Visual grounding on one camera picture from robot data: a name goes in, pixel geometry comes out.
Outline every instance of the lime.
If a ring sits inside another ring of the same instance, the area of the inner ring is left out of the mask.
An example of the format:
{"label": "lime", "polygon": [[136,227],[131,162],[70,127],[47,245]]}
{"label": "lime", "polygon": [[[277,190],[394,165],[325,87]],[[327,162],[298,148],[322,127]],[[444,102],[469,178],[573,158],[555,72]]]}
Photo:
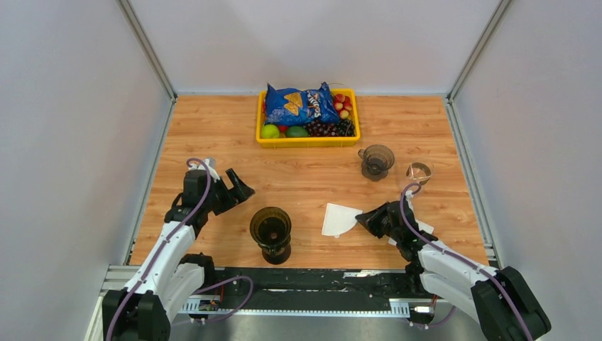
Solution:
{"label": "lime", "polygon": [[291,126],[286,131],[286,137],[308,137],[310,133],[302,126]]}

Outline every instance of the cable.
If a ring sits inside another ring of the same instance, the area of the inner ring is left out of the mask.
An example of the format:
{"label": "cable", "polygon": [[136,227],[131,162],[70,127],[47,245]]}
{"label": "cable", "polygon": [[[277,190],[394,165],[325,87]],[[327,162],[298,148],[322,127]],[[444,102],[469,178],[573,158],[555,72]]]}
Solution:
{"label": "cable", "polygon": [[483,269],[479,269],[478,265],[473,263],[470,259],[467,259],[466,257],[464,257],[460,254],[457,254],[455,252],[452,252],[448,249],[444,249],[444,248],[440,247],[439,245],[433,244],[430,240],[426,239],[423,235],[418,233],[418,231],[416,231],[416,229],[414,229],[414,227],[410,224],[410,222],[408,222],[407,217],[405,216],[405,213],[403,211],[403,199],[405,198],[406,192],[411,187],[414,187],[414,186],[418,187],[418,190],[415,193],[418,193],[420,191],[420,189],[422,188],[422,186],[419,183],[411,183],[411,184],[405,186],[405,188],[401,192],[401,197],[399,199],[399,206],[401,209],[401,217],[403,218],[403,222],[407,225],[408,228],[410,228],[410,231],[412,231],[412,233],[414,235],[416,235],[416,237],[420,238],[423,242],[430,245],[433,249],[435,249],[443,254],[448,254],[448,255],[454,257],[455,259],[461,261],[462,263],[470,266],[472,269],[477,270],[477,272],[480,272],[483,275],[485,275],[485,277],[487,277],[491,281],[491,283],[493,283],[493,285],[495,285],[496,288],[501,292],[502,296],[508,303],[508,306],[510,306],[510,309],[514,313],[514,316],[516,316],[516,319],[518,320],[518,324],[522,328],[522,332],[525,333],[525,336],[527,337],[527,341],[533,341],[533,337],[531,336],[531,333],[529,332],[529,328],[527,327],[525,320],[523,320],[522,316],[518,312],[516,305],[514,304],[514,302],[512,302],[512,298],[510,298],[510,295],[508,295],[508,292],[506,292],[506,290],[504,289],[502,284],[495,277],[493,277],[493,275],[491,275],[487,271],[484,271]]}
{"label": "cable", "polygon": [[217,322],[217,321],[226,320],[230,316],[234,315],[234,313],[236,313],[237,311],[239,311],[242,307],[244,307],[244,305],[248,302],[249,298],[251,298],[251,295],[253,295],[253,280],[249,276],[244,276],[244,275],[235,276],[235,277],[229,278],[229,279],[227,279],[225,281],[221,281],[219,283],[216,283],[216,284],[214,284],[212,286],[208,286],[206,288],[199,289],[199,290],[195,291],[192,294],[192,295],[198,295],[200,293],[204,293],[205,291],[209,291],[209,290],[212,290],[214,288],[218,288],[219,286],[223,286],[224,284],[228,284],[230,282],[234,282],[237,279],[245,279],[250,284],[249,289],[248,289],[248,293],[246,294],[246,297],[243,300],[243,302],[241,304],[239,304],[238,307],[234,308],[231,312],[229,312],[227,314],[224,314],[222,316],[219,316],[217,318],[212,318],[211,320],[210,319],[206,319],[205,322]]}
{"label": "cable", "polygon": [[161,253],[161,251],[163,251],[163,248],[165,247],[165,245],[170,241],[171,237],[176,232],[178,232],[180,230],[180,228],[182,228],[182,226],[184,226],[192,216],[194,216],[197,213],[197,211],[199,210],[199,208],[201,208],[201,205],[203,205],[203,202],[205,201],[205,199],[207,199],[207,196],[209,194],[209,186],[211,186],[211,174],[209,173],[209,168],[207,167],[207,165],[205,164],[205,162],[203,162],[201,159],[198,159],[198,158],[189,158],[186,161],[186,164],[189,167],[191,166],[190,165],[190,161],[196,161],[196,162],[200,163],[200,165],[203,166],[203,168],[205,168],[205,172],[207,172],[207,185],[205,186],[205,192],[203,193],[203,196],[201,197],[201,200],[199,201],[199,203],[195,206],[195,208],[192,211],[190,211],[190,214],[187,215],[172,230],[172,232],[170,232],[168,234],[168,236],[161,242],[161,244],[159,244],[159,247],[157,248],[157,251],[155,252],[155,254],[153,255],[153,257],[150,259],[150,261],[148,262],[148,265],[147,265],[146,269],[144,270],[144,272],[142,273],[142,276],[140,276],[140,280],[138,280],[132,286],[132,289],[127,293],[126,297],[124,297],[124,299],[122,300],[122,302],[117,307],[117,310],[115,311],[115,315],[113,315],[113,318],[111,319],[111,323],[109,323],[109,328],[106,331],[106,341],[112,341],[112,339],[113,339],[113,331],[115,329],[115,324],[117,324],[117,318],[121,315],[121,312],[126,307],[126,304],[130,300],[131,296],[134,295],[134,293],[136,292],[136,290],[138,290],[138,288],[146,280],[146,277],[148,276],[148,273],[153,268],[153,265],[155,265],[155,262],[157,261],[157,258],[159,257],[159,254]]}
{"label": "cable", "polygon": [[437,328],[437,327],[441,327],[442,325],[444,325],[445,323],[447,323],[447,321],[449,321],[450,318],[452,318],[452,316],[454,316],[454,314],[456,313],[456,311],[458,310],[458,308],[456,308],[455,306],[451,307],[451,310],[449,311],[449,313],[447,314],[447,316],[445,316],[443,318],[443,320],[440,320],[439,322],[435,322],[435,323],[431,323],[431,324],[422,324],[422,323],[416,323],[416,322],[411,322],[408,319],[403,319],[404,322],[407,322],[410,324],[410,327],[412,326],[416,326],[420,329],[423,330],[427,330],[427,329],[432,329],[432,328]]}

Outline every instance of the green apple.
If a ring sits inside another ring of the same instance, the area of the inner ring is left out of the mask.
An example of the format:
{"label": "green apple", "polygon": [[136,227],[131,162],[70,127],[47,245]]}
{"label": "green apple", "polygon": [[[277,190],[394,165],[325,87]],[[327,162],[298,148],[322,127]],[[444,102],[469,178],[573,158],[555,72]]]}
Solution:
{"label": "green apple", "polygon": [[277,139],[280,137],[280,130],[273,124],[266,124],[261,127],[261,133],[259,135],[262,139]]}

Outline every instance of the metal track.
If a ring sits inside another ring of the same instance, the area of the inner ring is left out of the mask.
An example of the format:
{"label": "metal track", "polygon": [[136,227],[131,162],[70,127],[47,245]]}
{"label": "metal track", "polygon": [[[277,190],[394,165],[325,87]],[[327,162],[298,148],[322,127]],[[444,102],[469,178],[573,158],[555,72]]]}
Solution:
{"label": "metal track", "polygon": [[167,94],[171,98],[172,102],[175,102],[175,99],[177,98],[177,94],[176,94],[175,90],[173,89],[171,82],[169,81],[167,73],[165,72],[165,70],[163,69],[163,66],[159,62],[159,58],[157,57],[157,54],[155,53],[153,46],[151,45],[151,42],[146,37],[146,33],[144,33],[142,24],[140,24],[140,21],[138,20],[138,17],[136,16],[136,12],[134,11],[130,1],[129,0],[116,0],[116,2],[119,5],[121,12],[126,17],[126,20],[130,24],[130,27],[131,27],[134,35],[138,39],[138,42],[140,43],[142,50],[146,54],[146,57],[148,58],[148,62],[150,63],[150,66],[153,68],[153,70],[155,70],[157,77],[161,81],[161,85],[165,89],[165,92],[167,92]]}
{"label": "metal track", "polygon": [[[199,310],[202,301],[211,299],[211,296],[191,296],[184,304],[180,314],[205,314],[223,315],[230,313],[232,309],[218,309],[215,311]],[[382,311],[353,311],[353,310],[266,310],[266,309],[240,309],[235,315],[258,315],[258,316],[318,316],[338,318],[409,318],[410,304],[397,298],[389,299],[390,310]]]}
{"label": "metal track", "polygon": [[498,7],[493,12],[493,15],[491,16],[491,18],[489,19],[489,22],[485,26],[485,29],[483,30],[481,37],[479,37],[476,45],[474,46],[474,49],[472,50],[472,53],[470,54],[469,59],[466,61],[466,64],[464,65],[464,67],[462,68],[462,71],[460,72],[460,75],[458,75],[456,82],[451,87],[451,91],[447,95],[447,98],[450,99],[451,101],[456,99],[456,97],[458,96],[458,93],[460,93],[460,90],[464,86],[464,82],[466,81],[466,78],[468,78],[470,72],[472,71],[472,68],[476,64],[478,58],[481,56],[483,49],[487,46],[487,43],[489,43],[491,36],[495,33],[499,23],[502,21],[502,18],[504,17],[504,14],[506,13],[506,11],[508,10],[508,8],[510,7],[510,5],[512,4],[513,1],[514,0],[500,0]]}

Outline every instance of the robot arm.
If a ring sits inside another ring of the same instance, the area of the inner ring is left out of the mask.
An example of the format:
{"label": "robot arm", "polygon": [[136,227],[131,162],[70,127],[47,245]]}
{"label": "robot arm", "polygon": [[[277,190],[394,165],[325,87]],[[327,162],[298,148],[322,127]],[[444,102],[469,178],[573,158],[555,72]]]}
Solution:
{"label": "robot arm", "polygon": [[497,270],[468,260],[434,235],[417,232],[419,226],[409,197],[411,194],[404,196],[402,204],[411,227],[402,217],[399,201],[386,202],[356,219],[374,236],[386,235],[395,241],[402,257],[410,262],[405,269],[413,276],[417,291],[445,298],[464,311],[480,323],[487,340],[529,340],[493,282],[497,281],[514,303],[533,340],[550,331],[549,319],[517,270],[511,267]]}
{"label": "robot arm", "polygon": [[215,215],[226,212],[255,191],[232,169],[226,171],[234,185],[228,189],[213,169],[212,160],[207,159],[205,164],[208,170],[190,166],[186,172],[184,190],[165,215],[161,235],[136,275],[120,291],[106,293],[102,301],[105,339],[167,340],[171,322],[190,294],[215,281],[210,256],[185,252],[199,236],[211,211]]}

